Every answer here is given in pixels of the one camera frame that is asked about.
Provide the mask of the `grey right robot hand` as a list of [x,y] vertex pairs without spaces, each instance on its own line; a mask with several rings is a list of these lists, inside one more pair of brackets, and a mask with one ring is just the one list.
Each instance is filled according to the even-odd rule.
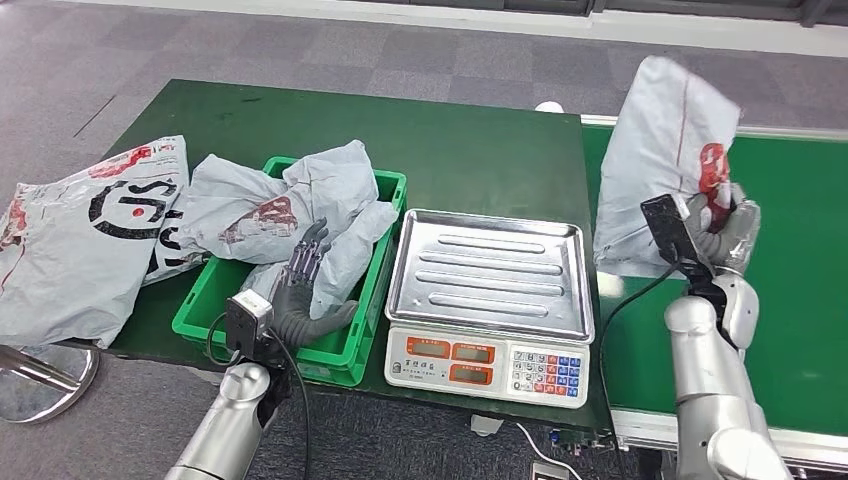
[[730,184],[730,194],[734,209],[721,230],[708,230],[712,219],[708,198],[704,193],[687,201],[689,216],[685,225],[696,248],[714,267],[731,270],[742,276],[750,263],[759,234],[761,209],[755,201],[747,198],[738,183]]

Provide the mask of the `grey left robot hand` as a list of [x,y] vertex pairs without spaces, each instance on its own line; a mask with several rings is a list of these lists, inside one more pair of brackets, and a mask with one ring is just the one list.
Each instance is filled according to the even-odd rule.
[[302,347],[350,324],[359,302],[348,300],[334,312],[317,319],[310,316],[314,282],[324,256],[331,246],[327,219],[320,218],[303,234],[283,268],[272,300],[274,321],[271,329],[287,346]]

